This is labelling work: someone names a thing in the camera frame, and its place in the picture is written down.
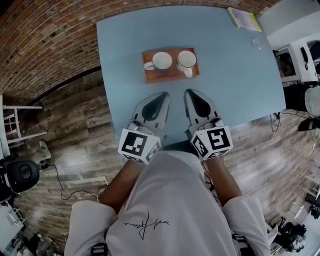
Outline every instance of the wooden floor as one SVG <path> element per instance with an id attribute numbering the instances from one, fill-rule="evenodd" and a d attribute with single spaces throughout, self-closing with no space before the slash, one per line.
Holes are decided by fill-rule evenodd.
<path id="1" fill-rule="evenodd" d="M 58 169 L 62 196 L 66 198 L 75 190 L 96 194 L 97 188 L 110 182 L 124 163 L 117 153 L 101 72 L 68 84 L 40 104 L 43 111 L 25 111 L 21 123 L 26 124 L 27 133 L 48 131 L 42 139 L 47 141 L 50 161 Z M 231 130 L 234 148 L 225 156 L 225 163 L 242 192 L 259 197 L 267 221 L 278 218 L 279 211 L 293 202 L 301 202 L 305 196 L 304 175 L 319 169 L 313 161 L 318 152 L 313 151 L 311 133 L 297 131 L 302 120 L 282 114 L 281 126 L 272 132 L 270 117 L 266 116 Z M 38 141 L 31 141 L 29 148 L 20 147 L 18 153 L 30 154 Z M 28 234 L 50 236 L 62 253 L 72 204 L 96 199 L 83 192 L 69 200 L 61 200 L 60 196 L 56 171 L 50 166 L 41 171 L 37 185 L 21 193 L 14 204 L 27 219 Z"/>

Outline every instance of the yellow book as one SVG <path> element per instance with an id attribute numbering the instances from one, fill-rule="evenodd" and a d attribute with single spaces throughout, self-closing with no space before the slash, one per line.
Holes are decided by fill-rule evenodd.
<path id="1" fill-rule="evenodd" d="M 252 12 L 229 7 L 228 12 L 238 28 L 261 32 L 261 28 Z"/>

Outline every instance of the white mug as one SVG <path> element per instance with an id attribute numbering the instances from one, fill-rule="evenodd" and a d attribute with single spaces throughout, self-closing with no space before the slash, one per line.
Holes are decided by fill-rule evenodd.
<path id="1" fill-rule="evenodd" d="M 196 65 L 196 63 L 196 55 L 189 50 L 181 51 L 176 60 L 176 66 L 178 70 L 182 71 L 187 78 L 192 78 L 192 68 Z"/>
<path id="2" fill-rule="evenodd" d="M 152 61 L 144 64 L 145 70 L 157 70 L 161 73 L 166 72 L 172 65 L 172 57 L 169 53 L 159 51 L 152 57 Z"/>

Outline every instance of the black chair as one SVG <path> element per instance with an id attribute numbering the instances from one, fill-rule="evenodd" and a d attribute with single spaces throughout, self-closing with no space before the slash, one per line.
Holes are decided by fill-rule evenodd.
<path id="1" fill-rule="evenodd" d="M 37 184 L 40 172 L 37 164 L 30 160 L 16 160 L 3 164 L 4 173 L 0 174 L 0 203 L 8 200 L 13 193 L 20 193 Z"/>

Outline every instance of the red brick wall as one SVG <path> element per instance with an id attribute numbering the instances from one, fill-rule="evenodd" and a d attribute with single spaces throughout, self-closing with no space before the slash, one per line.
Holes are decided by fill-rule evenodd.
<path id="1" fill-rule="evenodd" d="M 166 5 L 231 6 L 261 15 L 277 2 L 15 0 L 0 17 L 0 93 L 9 101 L 6 103 L 27 104 L 55 85 L 100 65 L 95 23 L 114 15 Z"/>

